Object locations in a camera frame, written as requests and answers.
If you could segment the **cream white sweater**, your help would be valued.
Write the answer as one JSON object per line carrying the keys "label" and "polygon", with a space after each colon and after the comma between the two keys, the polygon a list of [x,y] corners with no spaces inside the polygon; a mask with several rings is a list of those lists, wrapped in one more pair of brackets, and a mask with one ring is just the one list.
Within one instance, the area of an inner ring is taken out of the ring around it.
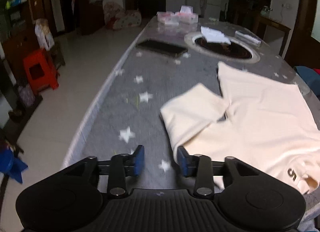
{"label": "cream white sweater", "polygon": [[319,129],[297,85],[218,64],[222,94],[197,84],[161,107],[173,153],[236,157],[306,194],[319,187]]}

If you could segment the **grey star tablecloth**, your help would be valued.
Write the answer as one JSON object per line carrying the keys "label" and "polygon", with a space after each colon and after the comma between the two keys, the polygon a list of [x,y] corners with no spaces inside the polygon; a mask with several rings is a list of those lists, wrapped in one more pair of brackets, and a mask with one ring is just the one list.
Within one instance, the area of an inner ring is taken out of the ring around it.
{"label": "grey star tablecloth", "polygon": [[299,190],[303,223],[319,215],[319,99],[267,44],[250,59],[196,45],[200,26],[151,19],[87,111],[63,166],[145,147],[136,186],[191,186],[173,167],[177,148],[213,160],[234,156]]}

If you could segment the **blue plastic stool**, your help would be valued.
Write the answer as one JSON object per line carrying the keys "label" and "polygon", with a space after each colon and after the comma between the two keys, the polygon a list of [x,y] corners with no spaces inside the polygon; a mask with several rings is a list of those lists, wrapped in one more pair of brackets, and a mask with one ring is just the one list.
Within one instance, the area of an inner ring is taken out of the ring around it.
{"label": "blue plastic stool", "polygon": [[22,184],[22,172],[28,168],[20,158],[15,157],[11,149],[1,149],[0,153],[0,172],[8,175],[18,183]]}

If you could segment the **red plastic stool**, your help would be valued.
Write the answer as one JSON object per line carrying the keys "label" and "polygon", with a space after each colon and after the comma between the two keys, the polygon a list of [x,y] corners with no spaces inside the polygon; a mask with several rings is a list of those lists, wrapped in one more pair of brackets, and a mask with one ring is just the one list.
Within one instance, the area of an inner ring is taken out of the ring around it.
{"label": "red plastic stool", "polygon": [[34,95],[50,87],[55,90],[59,87],[59,75],[52,58],[45,49],[38,49],[23,59],[23,67],[27,80]]}

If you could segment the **black smartphone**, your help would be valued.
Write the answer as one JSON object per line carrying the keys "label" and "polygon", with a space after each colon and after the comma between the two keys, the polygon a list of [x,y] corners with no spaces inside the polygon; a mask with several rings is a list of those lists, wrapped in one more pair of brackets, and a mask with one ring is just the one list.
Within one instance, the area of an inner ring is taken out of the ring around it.
{"label": "black smartphone", "polygon": [[174,45],[166,42],[160,42],[153,39],[147,39],[136,44],[136,48],[160,53],[170,57],[180,57],[188,52],[188,49],[183,46]]}

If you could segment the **white folded cloth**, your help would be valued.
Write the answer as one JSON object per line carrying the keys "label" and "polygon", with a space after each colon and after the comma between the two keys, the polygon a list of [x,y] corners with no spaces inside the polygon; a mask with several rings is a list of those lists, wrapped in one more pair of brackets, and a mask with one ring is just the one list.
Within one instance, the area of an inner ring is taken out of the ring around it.
{"label": "white folded cloth", "polygon": [[228,44],[231,45],[230,39],[221,31],[201,26],[201,34],[208,43]]}

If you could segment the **white long box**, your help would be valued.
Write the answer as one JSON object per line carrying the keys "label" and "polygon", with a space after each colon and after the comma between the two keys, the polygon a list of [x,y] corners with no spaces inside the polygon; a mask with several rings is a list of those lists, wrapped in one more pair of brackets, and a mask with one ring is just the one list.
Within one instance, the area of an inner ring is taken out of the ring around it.
{"label": "white long box", "polygon": [[239,40],[242,40],[243,42],[252,44],[257,47],[259,47],[261,45],[260,39],[257,39],[253,36],[250,36],[249,34],[241,32],[241,31],[235,31],[235,38],[238,38]]}

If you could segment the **blue fabric storage bag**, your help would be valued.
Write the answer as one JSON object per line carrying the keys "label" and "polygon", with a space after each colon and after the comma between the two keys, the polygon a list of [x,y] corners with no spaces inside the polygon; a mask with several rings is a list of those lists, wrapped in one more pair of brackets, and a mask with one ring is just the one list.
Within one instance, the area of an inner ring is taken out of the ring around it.
{"label": "blue fabric storage bag", "polygon": [[319,98],[319,73],[306,66],[295,66],[294,69],[316,97]]}

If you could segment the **white paper bag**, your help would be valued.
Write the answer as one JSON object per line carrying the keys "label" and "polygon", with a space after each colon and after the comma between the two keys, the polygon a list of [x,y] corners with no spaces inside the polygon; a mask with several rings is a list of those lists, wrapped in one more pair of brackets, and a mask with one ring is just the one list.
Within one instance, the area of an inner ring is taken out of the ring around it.
{"label": "white paper bag", "polygon": [[35,34],[41,49],[49,51],[54,46],[55,42],[49,29],[48,20],[43,18],[36,20]]}

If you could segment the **small green white packet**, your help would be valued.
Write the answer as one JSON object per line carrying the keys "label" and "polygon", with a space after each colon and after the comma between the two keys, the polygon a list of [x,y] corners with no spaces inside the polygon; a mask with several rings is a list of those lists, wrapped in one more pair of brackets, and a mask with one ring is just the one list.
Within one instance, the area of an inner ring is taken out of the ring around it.
{"label": "small green white packet", "polygon": [[208,20],[212,21],[212,22],[217,22],[219,21],[218,18],[213,18],[213,17],[209,17]]}

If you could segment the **floral cushion chair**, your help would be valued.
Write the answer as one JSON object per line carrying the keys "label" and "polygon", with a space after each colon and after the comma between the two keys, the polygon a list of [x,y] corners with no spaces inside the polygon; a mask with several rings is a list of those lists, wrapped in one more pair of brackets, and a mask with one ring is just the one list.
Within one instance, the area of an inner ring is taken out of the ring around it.
{"label": "floral cushion chair", "polygon": [[111,1],[104,6],[104,21],[107,29],[117,31],[140,26],[142,16],[138,10],[125,10]]}

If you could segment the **pink tissue box right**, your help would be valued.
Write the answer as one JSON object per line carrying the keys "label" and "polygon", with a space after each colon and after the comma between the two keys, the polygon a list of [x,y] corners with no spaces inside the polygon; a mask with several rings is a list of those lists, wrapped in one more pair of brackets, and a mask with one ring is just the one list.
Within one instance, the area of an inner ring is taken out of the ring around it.
{"label": "pink tissue box right", "polygon": [[184,24],[193,25],[198,23],[199,15],[193,12],[192,6],[182,5],[180,11],[176,12],[175,15]]}

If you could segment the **pink tissue box left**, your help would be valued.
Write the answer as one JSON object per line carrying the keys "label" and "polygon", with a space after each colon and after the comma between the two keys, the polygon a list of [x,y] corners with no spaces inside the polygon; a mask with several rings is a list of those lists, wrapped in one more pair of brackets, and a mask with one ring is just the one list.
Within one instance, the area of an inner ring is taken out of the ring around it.
{"label": "pink tissue box left", "polygon": [[157,12],[157,20],[158,22],[169,26],[177,26],[180,23],[179,16],[172,12]]}

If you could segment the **wooden side table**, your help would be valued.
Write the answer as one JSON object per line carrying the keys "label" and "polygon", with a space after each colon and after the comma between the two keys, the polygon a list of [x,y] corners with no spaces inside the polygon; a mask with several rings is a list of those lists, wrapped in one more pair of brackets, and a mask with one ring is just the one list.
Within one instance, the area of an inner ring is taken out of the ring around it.
{"label": "wooden side table", "polygon": [[255,17],[255,23],[253,26],[253,33],[262,38],[264,41],[274,41],[277,38],[281,39],[281,46],[279,48],[279,55],[283,56],[285,47],[289,38],[291,29],[288,26],[271,19],[261,14],[257,14]]}

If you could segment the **glass shelf cabinet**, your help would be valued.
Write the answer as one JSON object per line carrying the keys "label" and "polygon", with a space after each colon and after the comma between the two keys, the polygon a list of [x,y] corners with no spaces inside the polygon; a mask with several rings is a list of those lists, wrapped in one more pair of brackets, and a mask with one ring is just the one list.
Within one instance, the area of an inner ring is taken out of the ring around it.
{"label": "glass shelf cabinet", "polygon": [[1,0],[1,41],[25,29],[31,22],[28,0]]}

